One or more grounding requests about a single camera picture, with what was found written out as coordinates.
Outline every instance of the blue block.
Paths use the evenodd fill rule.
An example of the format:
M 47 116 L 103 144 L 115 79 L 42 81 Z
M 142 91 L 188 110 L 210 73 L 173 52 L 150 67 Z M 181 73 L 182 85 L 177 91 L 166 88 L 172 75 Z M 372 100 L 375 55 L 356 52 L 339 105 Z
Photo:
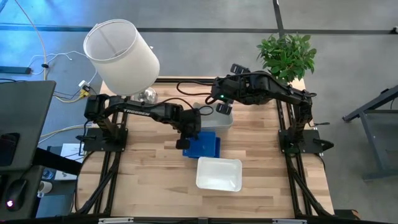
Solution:
M 190 138 L 189 149 L 182 151 L 183 156 L 190 158 L 216 157 L 217 140 L 215 132 L 200 132 L 198 139 Z M 220 140 L 218 141 L 218 157 L 220 157 Z

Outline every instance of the power cord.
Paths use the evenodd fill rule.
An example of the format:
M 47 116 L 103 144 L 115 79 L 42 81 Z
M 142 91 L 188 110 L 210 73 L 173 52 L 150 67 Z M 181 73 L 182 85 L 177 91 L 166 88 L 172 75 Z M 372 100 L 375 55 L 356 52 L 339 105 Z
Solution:
M 83 131 L 83 136 L 82 136 L 81 139 L 80 139 L 79 156 L 84 156 L 84 155 L 81 154 L 81 144 L 83 143 L 84 138 L 85 138 L 85 136 L 86 136 L 86 131 L 87 131 L 86 126 L 87 126 L 87 124 L 88 124 L 89 122 L 90 122 L 90 120 L 87 120 L 86 123 L 83 125 L 84 131 Z
M 43 72 L 44 72 L 44 80 L 47 79 L 47 71 L 46 68 L 48 68 L 49 66 L 47 65 L 47 53 L 45 51 L 45 47 L 44 47 L 44 42 L 42 39 L 42 36 L 40 35 L 39 31 L 37 30 L 35 24 L 33 24 L 33 22 L 31 21 L 31 19 L 29 18 L 29 16 L 26 14 L 24 8 L 22 8 L 22 6 L 19 4 L 19 2 L 17 0 L 15 0 L 15 3 L 17 3 L 18 7 L 21 9 L 21 11 L 25 14 L 27 20 L 29 20 L 30 24 L 32 25 L 32 27 L 34 28 L 34 30 L 36 31 L 37 36 L 40 39 L 40 43 L 42 44 L 42 48 L 43 48 L 43 54 L 44 54 L 44 63 L 42 64 L 43 67 Z
M 37 30 L 35 24 L 32 22 L 32 20 L 30 19 L 30 17 L 29 17 L 29 16 L 27 15 L 27 13 L 25 12 L 24 8 L 19 4 L 18 0 L 15 0 L 15 3 L 18 5 L 18 7 L 21 9 L 21 11 L 25 14 L 26 18 L 29 20 L 30 24 L 32 25 L 32 27 L 33 27 L 34 30 L 36 31 L 37 36 L 38 36 L 39 39 L 40 39 L 40 43 L 42 44 L 43 55 L 34 55 L 34 56 L 31 58 L 28 67 L 32 64 L 33 58 L 41 56 L 41 57 L 44 58 L 44 63 L 42 64 L 43 69 L 42 69 L 42 71 L 40 71 L 39 73 L 32 73 L 33 75 L 39 75 L 39 74 L 41 74 L 41 73 L 44 73 L 44 77 L 43 77 L 43 78 L 44 78 L 44 80 L 47 80 L 47 75 L 48 75 L 48 74 L 47 74 L 47 69 L 49 68 L 48 63 L 51 62 L 52 60 L 54 60 L 58 55 L 65 55 L 65 56 L 67 56 L 67 58 L 68 58 L 69 60 L 72 60 L 72 59 L 68 56 L 68 54 L 70 54 L 70 53 L 76 53 L 76 54 L 80 54 L 80 55 L 82 55 L 82 56 L 87 57 L 85 54 L 73 50 L 73 51 L 67 52 L 67 53 L 48 54 L 48 55 L 54 55 L 54 57 L 51 58 L 49 61 L 47 61 L 47 56 L 48 56 L 48 55 L 47 55 L 47 53 L 46 53 L 46 51 L 45 51 L 44 41 L 43 41 L 43 39 L 42 39 L 42 37 L 41 37 L 39 31 Z M 96 75 L 97 75 L 97 71 L 95 71 L 95 74 L 93 75 L 93 77 L 91 78 L 91 80 L 88 82 L 88 84 L 90 84 L 91 81 L 93 81 L 93 79 L 94 79 L 94 77 L 95 77 Z M 74 102 L 76 102 L 76 101 L 79 101 L 79 100 L 83 99 L 84 97 L 86 97 L 86 96 L 88 96 L 88 95 L 89 95 L 88 93 L 85 93 L 85 92 L 82 92 L 82 91 L 81 91 L 81 92 L 80 92 L 80 96 L 79 96 L 77 99 L 75 99 L 75 100 L 70 100 L 70 101 L 63 100 L 62 98 L 64 98 L 64 97 L 59 97 L 59 96 L 57 96 L 57 95 L 55 95 L 54 97 L 55 97 L 57 100 L 61 101 L 62 103 L 74 103 Z
M 0 80 L 8 81 L 8 82 L 0 82 L 0 84 L 14 83 L 14 82 L 26 82 L 25 80 L 13 80 L 13 79 L 10 79 L 10 78 L 0 78 Z
M 316 155 L 317 157 L 319 157 L 319 159 L 321 159 L 322 164 L 323 164 L 323 170 L 326 171 L 325 161 L 323 160 L 322 156 L 319 155 L 318 153 L 314 153 L 314 155 Z
M 83 168 L 85 162 L 87 161 L 87 159 L 93 154 L 94 152 L 89 152 L 87 154 L 87 156 L 83 159 L 83 162 L 81 162 L 81 169 Z M 75 207 L 75 211 L 78 211 L 77 209 L 77 182 L 78 182 L 78 178 L 80 176 L 80 172 L 81 169 L 79 171 L 79 174 L 76 176 L 76 182 L 75 182 L 75 190 L 73 191 L 73 205 Z
M 319 126 L 319 125 L 329 125 L 330 123 L 329 123 L 329 122 L 314 123 L 313 126 L 311 126 L 310 123 L 307 123 L 307 124 L 308 124 L 311 128 L 314 128 L 314 127 Z
M 392 104 L 394 103 L 394 100 L 396 100 L 395 98 L 391 101 L 391 104 L 390 104 L 390 110 L 392 110 Z
M 40 140 L 39 144 L 44 142 L 44 141 L 46 141 L 46 140 L 48 140 L 49 138 L 51 138 L 52 136 L 54 136 L 54 135 L 56 135 L 58 133 L 61 133 L 63 131 L 69 131 L 69 130 L 72 130 L 72 129 L 78 129 L 78 128 L 84 128 L 84 124 L 74 125 L 74 126 L 70 126 L 70 127 L 67 127 L 67 128 L 63 128 L 63 129 L 59 129 L 59 130 L 56 130 L 56 131 L 52 131 L 51 133 L 43 134 L 43 135 L 40 136 L 40 138 L 46 137 L 46 136 L 48 136 L 48 137 L 43 139 L 43 140 Z
M 200 96 L 200 95 L 210 95 L 210 93 L 186 93 L 182 90 L 180 90 L 180 85 L 183 83 L 196 83 L 199 85 L 205 85 L 205 86 L 213 86 L 214 84 L 210 84 L 210 83 L 202 83 L 202 82 L 198 82 L 198 81 L 193 81 L 193 80 L 186 80 L 186 81 L 180 81 L 177 83 L 177 91 L 180 92 L 181 94 L 187 95 L 187 96 Z
M 183 98 L 179 98 L 179 97 L 171 97 L 171 98 L 169 98 L 169 99 L 167 99 L 167 100 L 161 101 L 161 102 L 156 103 L 156 104 L 154 104 L 154 105 L 149 105 L 149 106 L 145 106 L 145 105 L 144 105 L 143 107 L 146 107 L 146 108 L 155 107 L 155 106 L 164 104 L 164 103 L 166 103 L 166 102 L 168 102 L 168 101 L 170 101 L 170 100 L 181 100 L 182 102 L 186 103 L 192 110 L 194 110 L 193 106 L 192 106 L 190 103 L 188 103 L 188 102 L 187 102 L 186 100 L 184 100 Z M 212 107 L 208 106 L 208 105 L 202 106 L 201 108 L 199 108 L 199 110 L 201 110 L 202 108 L 205 108 L 205 107 L 211 108 L 211 113 L 200 114 L 200 115 L 202 115 L 202 116 L 208 116 L 208 115 L 210 115 L 210 114 L 212 114 L 212 113 L 214 112 L 214 109 L 213 109 Z
M 199 107 L 199 111 L 200 111 L 202 108 L 210 108 L 210 109 L 211 109 L 211 112 L 209 112 L 209 113 L 206 113 L 206 114 L 201 113 L 200 115 L 202 115 L 202 116 L 208 116 L 208 115 L 211 115 L 211 114 L 214 112 L 214 109 L 213 109 L 212 106 L 209 106 L 209 105 L 201 106 L 201 107 Z

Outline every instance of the lamp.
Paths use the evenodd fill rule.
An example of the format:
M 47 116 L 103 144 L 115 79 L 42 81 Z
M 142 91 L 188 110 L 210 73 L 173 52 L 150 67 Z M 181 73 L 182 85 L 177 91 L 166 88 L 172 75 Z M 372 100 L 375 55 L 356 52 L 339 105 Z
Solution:
M 159 61 L 134 24 L 123 19 L 97 24 L 83 48 L 112 92 L 136 101 L 157 101 L 150 86 L 159 75 Z

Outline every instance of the concrete floor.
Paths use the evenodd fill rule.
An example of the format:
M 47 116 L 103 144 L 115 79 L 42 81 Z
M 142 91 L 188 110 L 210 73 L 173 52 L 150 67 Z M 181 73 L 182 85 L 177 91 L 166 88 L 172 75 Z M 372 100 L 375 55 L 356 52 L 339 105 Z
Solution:
M 19 0 L 36 24 L 93 26 L 108 19 L 127 19 L 138 27 L 262 28 L 276 29 L 272 0 Z M 398 25 L 396 0 L 279 0 L 285 29 L 389 30 Z M 0 22 L 27 23 L 14 1 L 0 13 Z M 83 52 L 83 32 L 41 32 L 48 53 Z M 270 34 L 143 33 L 161 64 L 160 75 L 224 76 L 232 63 L 260 68 L 256 45 Z M 31 31 L 0 31 L 0 65 L 26 66 L 42 54 Z M 398 222 L 398 179 L 363 182 L 375 171 L 375 161 L 360 120 L 341 120 L 355 108 L 397 85 L 398 37 L 393 35 L 313 35 L 318 49 L 315 73 L 307 75 L 308 90 L 318 93 L 313 115 L 321 137 L 335 143 L 325 153 L 326 174 L 333 205 L 357 209 L 364 220 Z M 72 61 L 59 56 L 51 65 L 50 79 L 57 91 L 74 93 L 81 80 L 94 73 L 91 63 L 79 55 Z M 33 64 L 38 70 L 41 61 Z M 42 76 L 0 74 L 0 78 L 41 80 Z M 99 90 L 101 79 L 93 86 Z M 82 124 L 84 101 L 63 104 L 53 100 L 43 133 Z M 58 134 L 40 147 L 77 142 L 82 130 Z M 48 206 L 45 197 L 38 216 L 67 213 L 70 195 L 59 206 Z

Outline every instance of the green leaves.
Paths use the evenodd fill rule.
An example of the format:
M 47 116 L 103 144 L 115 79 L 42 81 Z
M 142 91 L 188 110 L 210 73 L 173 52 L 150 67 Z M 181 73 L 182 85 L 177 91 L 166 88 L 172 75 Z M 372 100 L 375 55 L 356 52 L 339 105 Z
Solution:
M 311 38 L 310 35 L 305 35 L 305 36 L 303 36 L 303 38 L 301 38 L 301 41 L 302 41 L 302 42 L 306 42 L 306 41 L 309 41 L 310 38 Z
M 316 49 L 311 49 L 310 35 L 284 35 L 276 39 L 272 35 L 266 40 L 261 40 L 257 45 L 262 58 L 262 68 L 267 69 L 278 81 L 287 83 L 295 78 L 301 80 L 306 70 L 314 73 Z
M 277 73 L 277 72 L 279 72 L 279 70 L 280 70 L 280 67 L 276 66 L 276 67 L 273 67 L 273 68 L 271 69 L 271 72 L 272 72 L 272 73 Z

